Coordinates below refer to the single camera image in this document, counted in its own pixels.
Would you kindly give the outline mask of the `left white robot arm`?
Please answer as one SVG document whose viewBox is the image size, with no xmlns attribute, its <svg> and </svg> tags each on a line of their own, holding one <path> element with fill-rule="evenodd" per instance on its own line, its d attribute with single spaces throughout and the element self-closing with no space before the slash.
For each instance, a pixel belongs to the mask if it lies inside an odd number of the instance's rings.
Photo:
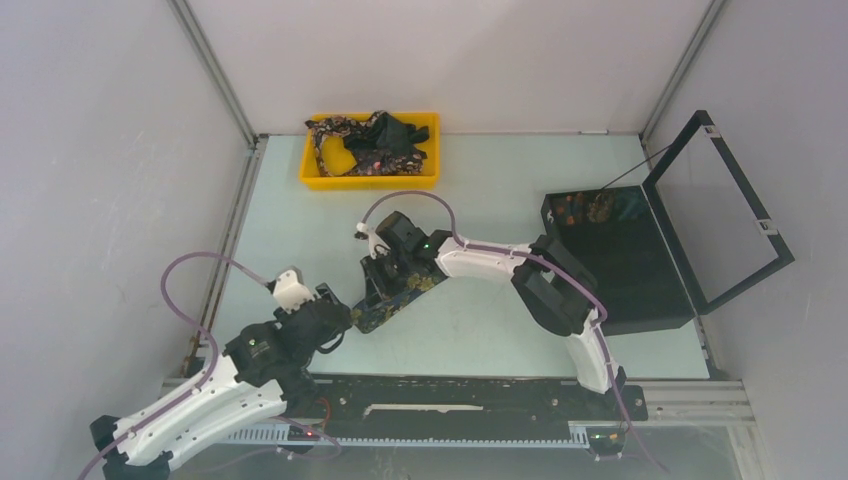
<svg viewBox="0 0 848 480">
<path fill-rule="evenodd" d="M 308 371 L 352 326 L 351 310 L 325 284 L 293 309 L 244 327 L 194 377 L 124 418 L 90 425 L 107 479 L 166 479 L 209 445 L 257 421 L 300 417 L 318 386 Z"/>
</svg>

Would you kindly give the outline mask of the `navy gold floral tie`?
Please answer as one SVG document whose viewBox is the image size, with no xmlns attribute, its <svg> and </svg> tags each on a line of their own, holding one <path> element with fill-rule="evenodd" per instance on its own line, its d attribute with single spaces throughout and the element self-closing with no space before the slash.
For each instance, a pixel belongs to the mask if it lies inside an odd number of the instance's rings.
<svg viewBox="0 0 848 480">
<path fill-rule="evenodd" d="M 380 285 L 374 275 L 367 275 L 365 297 L 351 309 L 353 325 L 363 334 L 371 333 L 446 279 L 439 272 L 413 272 Z"/>
</svg>

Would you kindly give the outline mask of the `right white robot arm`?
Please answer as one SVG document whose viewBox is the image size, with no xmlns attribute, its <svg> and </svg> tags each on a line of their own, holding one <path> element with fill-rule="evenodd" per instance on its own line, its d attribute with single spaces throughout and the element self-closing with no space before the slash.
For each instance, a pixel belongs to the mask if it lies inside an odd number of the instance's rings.
<svg viewBox="0 0 848 480">
<path fill-rule="evenodd" d="M 361 333 L 373 332 L 448 279 L 507 282 L 542 329 L 564 338 L 585 411 L 606 418 L 620 407 L 626 376 L 600 328 L 607 311 L 594 293 L 596 280 L 556 239 L 541 235 L 508 245 L 451 230 L 427 234 L 400 212 L 375 228 L 359 222 L 355 236 L 368 244 L 360 261 L 365 295 L 352 309 Z"/>
</svg>

